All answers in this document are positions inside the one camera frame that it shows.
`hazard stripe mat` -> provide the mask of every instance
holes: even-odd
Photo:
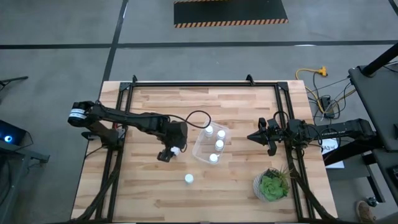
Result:
[[[174,2],[174,27],[286,24],[281,0],[189,0]]]

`shoe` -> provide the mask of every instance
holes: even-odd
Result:
[[[376,223],[376,217],[372,214],[371,207],[364,201],[356,203],[356,215],[361,223]]]

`white cap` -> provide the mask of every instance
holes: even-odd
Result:
[[[216,163],[218,161],[218,156],[213,153],[212,155],[210,155],[209,159],[211,163]]]
[[[178,154],[180,153],[180,148],[179,147],[172,147],[170,149],[170,151],[174,152],[175,156],[178,156]]]
[[[187,174],[187,175],[185,175],[185,182],[186,182],[187,184],[192,184],[192,182],[193,182],[193,175],[192,175],[192,174]]]
[[[225,138],[225,131],[221,130],[217,132],[217,139],[224,139]]]
[[[224,148],[223,140],[217,140],[215,149],[217,151],[221,151]]]
[[[205,128],[206,134],[213,134],[213,127],[211,127],[210,125],[207,126],[207,128]]]

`white paper label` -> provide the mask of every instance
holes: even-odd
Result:
[[[70,111],[70,113],[81,113],[81,114],[84,114],[85,111],[82,110],[82,109],[72,109],[72,110]]]
[[[323,154],[326,154],[328,152],[331,152],[338,147],[338,141],[336,139],[323,139],[322,140],[322,148],[323,148]],[[339,161],[334,164],[330,164],[326,166],[327,169],[344,169],[344,162]]]
[[[69,117],[86,119],[87,116],[80,114],[80,113],[70,113]]]

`wooden tabletop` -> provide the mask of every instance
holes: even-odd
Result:
[[[295,80],[288,83],[295,118],[313,123],[303,82]],[[116,106],[119,84],[120,82],[104,82],[100,100],[105,106]],[[211,165],[193,157],[192,148],[200,132],[197,128],[188,126],[187,151],[177,158],[174,157],[169,163],[156,159],[164,147],[154,136],[130,128],[126,134],[114,222],[297,221],[291,190],[287,198],[264,203],[256,198],[252,189],[255,176],[269,167],[280,168],[287,165],[283,143],[277,145],[276,155],[270,157],[267,155],[267,146],[246,139],[248,134],[257,130],[259,117],[269,119],[277,111],[274,89],[135,88],[130,112],[156,112],[186,117],[194,110],[207,111],[214,122],[231,130],[231,143],[225,146],[220,162]],[[191,122],[198,125],[202,125],[205,120],[206,116],[203,114],[195,114],[190,118]],[[100,145],[99,141],[90,142],[87,153]],[[105,157],[106,150],[102,150],[85,160],[72,218],[82,214],[98,193]],[[326,210],[336,217],[319,147],[308,147],[304,161],[311,191]],[[185,183],[185,174],[193,174],[193,184]],[[303,194],[300,198],[306,217],[307,208]],[[104,217],[108,210],[107,199]]]

